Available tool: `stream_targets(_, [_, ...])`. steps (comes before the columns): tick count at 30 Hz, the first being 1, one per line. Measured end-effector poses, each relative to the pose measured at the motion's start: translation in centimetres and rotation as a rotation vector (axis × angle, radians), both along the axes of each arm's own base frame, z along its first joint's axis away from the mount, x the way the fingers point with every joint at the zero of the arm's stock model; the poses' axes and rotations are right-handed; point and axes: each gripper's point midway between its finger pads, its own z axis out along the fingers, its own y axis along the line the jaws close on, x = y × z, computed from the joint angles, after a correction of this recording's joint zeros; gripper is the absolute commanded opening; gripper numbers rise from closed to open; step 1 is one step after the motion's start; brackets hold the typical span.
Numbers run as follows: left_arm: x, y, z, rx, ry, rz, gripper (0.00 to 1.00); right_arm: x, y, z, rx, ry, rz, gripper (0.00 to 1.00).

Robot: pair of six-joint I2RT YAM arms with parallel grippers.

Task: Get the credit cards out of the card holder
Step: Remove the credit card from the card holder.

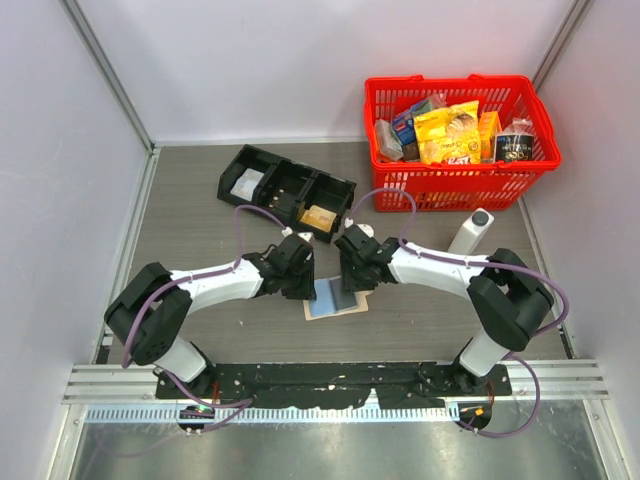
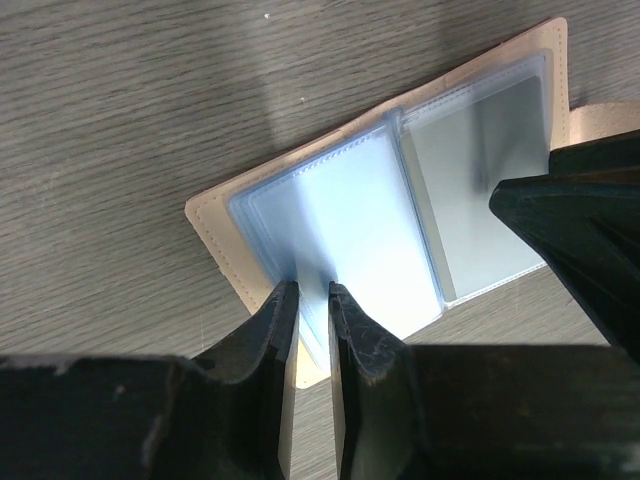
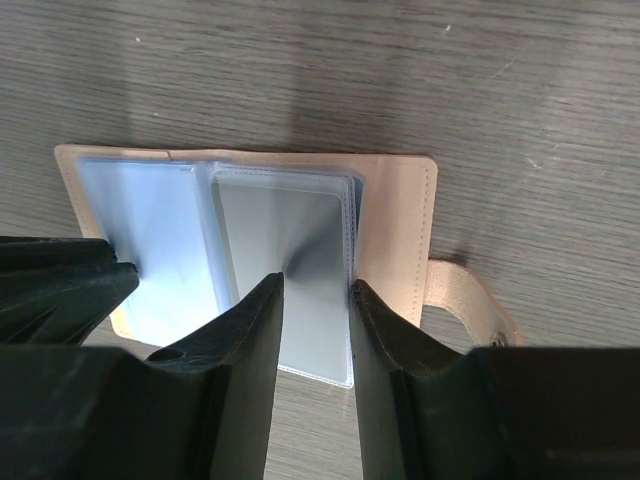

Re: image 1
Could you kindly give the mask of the beige leather card holder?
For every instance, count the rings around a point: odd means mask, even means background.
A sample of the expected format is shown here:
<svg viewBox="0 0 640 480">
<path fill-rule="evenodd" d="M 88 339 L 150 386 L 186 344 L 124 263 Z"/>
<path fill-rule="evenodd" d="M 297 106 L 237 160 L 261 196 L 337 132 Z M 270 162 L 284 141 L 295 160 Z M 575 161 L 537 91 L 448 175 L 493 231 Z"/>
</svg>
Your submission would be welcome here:
<svg viewBox="0 0 640 480">
<path fill-rule="evenodd" d="M 315 300 L 304 300 L 303 310 L 306 321 L 367 312 L 368 296 L 371 291 L 347 291 L 339 276 L 316 279 Z"/>
</svg>

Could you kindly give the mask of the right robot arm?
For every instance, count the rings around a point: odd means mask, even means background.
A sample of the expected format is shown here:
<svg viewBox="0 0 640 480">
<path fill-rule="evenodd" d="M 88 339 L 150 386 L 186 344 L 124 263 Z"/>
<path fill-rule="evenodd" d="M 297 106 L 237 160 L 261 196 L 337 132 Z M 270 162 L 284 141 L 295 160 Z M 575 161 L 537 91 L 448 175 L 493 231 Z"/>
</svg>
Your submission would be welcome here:
<svg viewBox="0 0 640 480">
<path fill-rule="evenodd" d="M 395 237 L 380 242 L 356 224 L 344 230 L 335 246 L 348 291 L 372 291 L 380 284 L 421 285 L 471 303 L 481 328 L 457 355 L 451 371 L 453 386 L 465 395 L 483 388 L 507 354 L 525 350 L 554 305 L 541 276 L 509 249 L 465 256 Z"/>
</svg>

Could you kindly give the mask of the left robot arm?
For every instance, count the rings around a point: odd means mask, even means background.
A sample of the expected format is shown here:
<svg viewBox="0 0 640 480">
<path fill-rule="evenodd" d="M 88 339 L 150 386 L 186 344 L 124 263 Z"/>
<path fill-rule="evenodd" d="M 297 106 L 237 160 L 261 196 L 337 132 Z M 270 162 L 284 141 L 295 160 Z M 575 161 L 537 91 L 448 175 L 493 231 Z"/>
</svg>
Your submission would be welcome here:
<svg viewBox="0 0 640 480">
<path fill-rule="evenodd" d="M 126 360 L 162 370 L 165 387 L 190 397 L 208 396 L 215 367 L 193 343 L 180 337 L 186 318 L 231 300 L 276 293 L 289 300 L 312 300 L 312 234 L 287 233 L 277 246 L 244 254 L 225 265 L 195 271 L 169 271 L 146 265 L 104 313 L 104 322 L 128 351 Z"/>
</svg>

